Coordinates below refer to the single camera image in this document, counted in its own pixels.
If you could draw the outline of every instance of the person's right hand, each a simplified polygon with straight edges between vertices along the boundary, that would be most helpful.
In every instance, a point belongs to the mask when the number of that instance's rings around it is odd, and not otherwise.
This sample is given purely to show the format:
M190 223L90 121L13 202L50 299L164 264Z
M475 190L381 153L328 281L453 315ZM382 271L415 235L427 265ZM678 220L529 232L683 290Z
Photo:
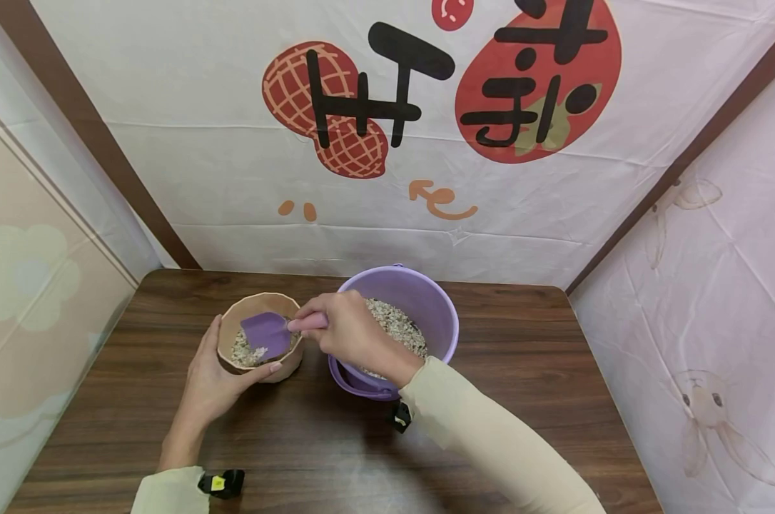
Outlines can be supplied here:
M328 328L302 331L301 321L312 313L328 317ZM368 369L404 388L422 367L422 359L387 334L358 291L325 293L294 315L288 330L316 340L324 353Z

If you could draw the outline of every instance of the spatula head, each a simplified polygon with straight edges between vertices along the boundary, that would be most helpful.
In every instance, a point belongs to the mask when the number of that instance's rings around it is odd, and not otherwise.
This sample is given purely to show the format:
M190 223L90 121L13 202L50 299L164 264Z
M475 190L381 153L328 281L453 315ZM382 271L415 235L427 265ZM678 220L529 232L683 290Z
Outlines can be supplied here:
M284 355L290 350L287 320L276 313L262 313L240 322L250 349L267 348L259 362Z

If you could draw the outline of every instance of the cream sleeve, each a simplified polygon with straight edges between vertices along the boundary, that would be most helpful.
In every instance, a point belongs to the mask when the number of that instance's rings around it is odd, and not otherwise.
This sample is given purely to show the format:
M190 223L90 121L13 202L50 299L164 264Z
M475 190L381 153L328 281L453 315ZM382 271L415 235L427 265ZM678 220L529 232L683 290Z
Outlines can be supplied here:
M208 514L210 496L199 490L204 470L198 465L146 476L131 514Z
M463 455L523 513L604 514L556 450L437 358L427 358L399 394L427 436Z

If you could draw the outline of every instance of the grain mixture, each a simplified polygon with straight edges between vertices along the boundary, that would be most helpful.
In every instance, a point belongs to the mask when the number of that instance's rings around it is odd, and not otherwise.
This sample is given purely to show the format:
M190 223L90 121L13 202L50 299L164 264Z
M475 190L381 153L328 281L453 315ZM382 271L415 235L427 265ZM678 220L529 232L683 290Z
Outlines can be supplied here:
M382 326L382 330L386 331L393 339L402 343L405 348L408 348L415 355L421 358L427 357L425 337L422 336L422 331L413 323L413 320L407 317L407 314L403 313L399 308L376 298L367 298L365 303L368 305L370 313L373 314L373 318L376 318L376 321ZM362 372L371 375L371 377L384 378L382 375L372 373L367 369L360 369Z
M296 345L296 341L299 341L299 332L290 335L291 348ZM240 328L236 333L236 339L234 340L234 346L232 347L231 363L234 363L236 366L240 366L241 368L255 368L259 364L263 363L262 357L267 351L268 348L264 346L260 346L259 348L256 348L256 350L252 351L250 349L250 345L248 345L248 337L245 334L245 331Z

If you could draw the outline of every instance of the wood grain tabletop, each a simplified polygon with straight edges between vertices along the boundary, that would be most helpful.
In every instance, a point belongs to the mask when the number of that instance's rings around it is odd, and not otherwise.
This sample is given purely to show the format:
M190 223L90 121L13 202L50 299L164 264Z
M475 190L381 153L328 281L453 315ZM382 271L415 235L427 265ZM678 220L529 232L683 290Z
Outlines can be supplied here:
M304 303L343 279L214 271L145 277L8 513L130 510L156 469L188 363L215 314L263 291ZM461 323L452 367L533 427L610 514L661 513L567 297L557 288L441 283ZM505 498L388 405L345 393L308 344L285 382L254 385L209 429L206 470L246 471L212 513L506 513Z

